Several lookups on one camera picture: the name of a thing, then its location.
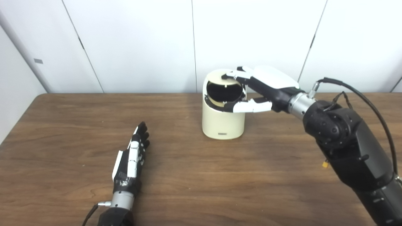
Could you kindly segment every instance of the black opening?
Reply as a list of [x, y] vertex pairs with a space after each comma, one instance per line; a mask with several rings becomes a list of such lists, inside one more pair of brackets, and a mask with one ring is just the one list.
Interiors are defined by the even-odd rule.
[[239, 84], [218, 85], [212, 82], [207, 84], [208, 96], [217, 102], [233, 102], [241, 97], [243, 88]]

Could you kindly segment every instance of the cable connector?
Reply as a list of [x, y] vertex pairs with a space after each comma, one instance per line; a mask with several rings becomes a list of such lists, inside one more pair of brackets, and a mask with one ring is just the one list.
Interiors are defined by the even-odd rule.
[[311, 91], [308, 93], [307, 97], [310, 99], [313, 99], [314, 96], [317, 93], [318, 88], [320, 87], [320, 82], [316, 82], [313, 86], [313, 88], [311, 89]]
[[112, 202], [111, 202], [111, 201], [98, 202], [98, 206], [110, 207], [111, 205], [112, 205]]

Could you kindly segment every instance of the yellow connector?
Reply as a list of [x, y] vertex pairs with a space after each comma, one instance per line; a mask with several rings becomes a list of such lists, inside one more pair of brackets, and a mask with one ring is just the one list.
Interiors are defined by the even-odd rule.
[[328, 166], [329, 166], [328, 160], [325, 160], [325, 161], [322, 163], [322, 167], [328, 168]]

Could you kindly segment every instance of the silver metal cylinder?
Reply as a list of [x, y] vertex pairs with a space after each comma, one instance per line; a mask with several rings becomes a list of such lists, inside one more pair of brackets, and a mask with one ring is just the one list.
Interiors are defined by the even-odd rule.
[[308, 108], [316, 101], [316, 99], [310, 99], [306, 93], [300, 92], [290, 99], [288, 111], [298, 119], [303, 120]]
[[134, 195], [127, 191], [116, 191], [113, 193], [111, 208], [119, 207], [127, 210], [133, 208]]

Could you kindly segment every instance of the small label on wall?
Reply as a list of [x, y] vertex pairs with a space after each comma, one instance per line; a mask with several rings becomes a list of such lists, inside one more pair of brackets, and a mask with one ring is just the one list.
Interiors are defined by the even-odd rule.
[[33, 61], [35, 62], [35, 63], [38, 63], [38, 64], [43, 64], [43, 61], [41, 60], [41, 59], [33, 59]]

